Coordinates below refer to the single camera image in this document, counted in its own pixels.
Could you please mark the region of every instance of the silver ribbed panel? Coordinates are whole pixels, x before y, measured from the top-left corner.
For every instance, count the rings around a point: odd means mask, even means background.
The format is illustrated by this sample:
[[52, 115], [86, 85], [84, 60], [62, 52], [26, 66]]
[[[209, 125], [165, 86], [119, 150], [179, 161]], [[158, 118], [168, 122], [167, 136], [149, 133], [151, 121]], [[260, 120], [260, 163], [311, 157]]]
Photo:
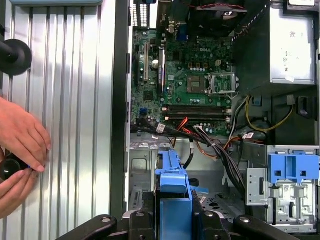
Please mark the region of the silver ribbed panel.
[[0, 240], [54, 240], [109, 213], [116, 0], [100, 7], [14, 7], [6, 39], [27, 43], [29, 72], [3, 77], [3, 97], [51, 134], [46, 171], [23, 206], [0, 220]]

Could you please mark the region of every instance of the chip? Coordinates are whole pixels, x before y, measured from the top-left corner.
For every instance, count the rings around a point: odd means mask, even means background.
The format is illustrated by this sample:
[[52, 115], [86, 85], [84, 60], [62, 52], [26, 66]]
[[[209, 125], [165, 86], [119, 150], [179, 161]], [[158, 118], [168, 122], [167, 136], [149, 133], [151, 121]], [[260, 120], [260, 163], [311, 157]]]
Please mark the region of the chip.
[[151, 45], [155, 45], [156, 44], [156, 39], [155, 38], [150, 39], [150, 44]]
[[180, 52], [174, 51], [173, 52], [173, 61], [179, 61], [180, 60]]
[[154, 99], [154, 92], [153, 91], [145, 91], [143, 93], [143, 100], [144, 101], [152, 101]]
[[200, 76], [188, 76], [186, 82], [186, 92], [193, 94], [203, 94], [206, 90], [206, 79]]

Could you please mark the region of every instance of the power connector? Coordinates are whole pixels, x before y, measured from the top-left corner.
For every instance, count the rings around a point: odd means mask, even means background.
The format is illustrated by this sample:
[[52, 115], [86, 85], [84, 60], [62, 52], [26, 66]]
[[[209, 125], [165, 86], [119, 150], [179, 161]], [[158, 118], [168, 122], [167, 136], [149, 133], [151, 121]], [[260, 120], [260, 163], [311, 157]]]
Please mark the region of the power connector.
[[286, 96], [286, 104], [288, 106], [295, 105], [296, 104], [295, 96], [293, 96], [292, 94], [291, 95], [287, 95]]

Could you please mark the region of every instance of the blue plastic drive bracket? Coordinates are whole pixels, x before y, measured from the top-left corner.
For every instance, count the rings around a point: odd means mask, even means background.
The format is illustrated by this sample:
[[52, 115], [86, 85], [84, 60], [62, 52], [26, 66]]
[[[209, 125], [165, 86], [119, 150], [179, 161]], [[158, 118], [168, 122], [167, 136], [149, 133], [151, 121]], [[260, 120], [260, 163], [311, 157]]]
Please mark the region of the blue plastic drive bracket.
[[155, 170], [160, 178], [159, 191], [172, 194], [160, 198], [160, 240], [192, 240], [193, 205], [187, 172], [174, 150], [159, 151], [159, 158]]
[[269, 154], [268, 179], [275, 184], [280, 180], [290, 180], [301, 184], [303, 180], [319, 179], [319, 156], [307, 155], [303, 151], [295, 154]]

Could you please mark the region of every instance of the metal bracket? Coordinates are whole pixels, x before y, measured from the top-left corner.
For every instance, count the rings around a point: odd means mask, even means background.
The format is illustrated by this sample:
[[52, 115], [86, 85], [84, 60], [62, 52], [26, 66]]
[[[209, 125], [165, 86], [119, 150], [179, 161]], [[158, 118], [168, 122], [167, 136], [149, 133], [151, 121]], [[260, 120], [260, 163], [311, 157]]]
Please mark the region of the metal bracket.
[[268, 205], [268, 186], [266, 168], [248, 168], [246, 170], [246, 205]]

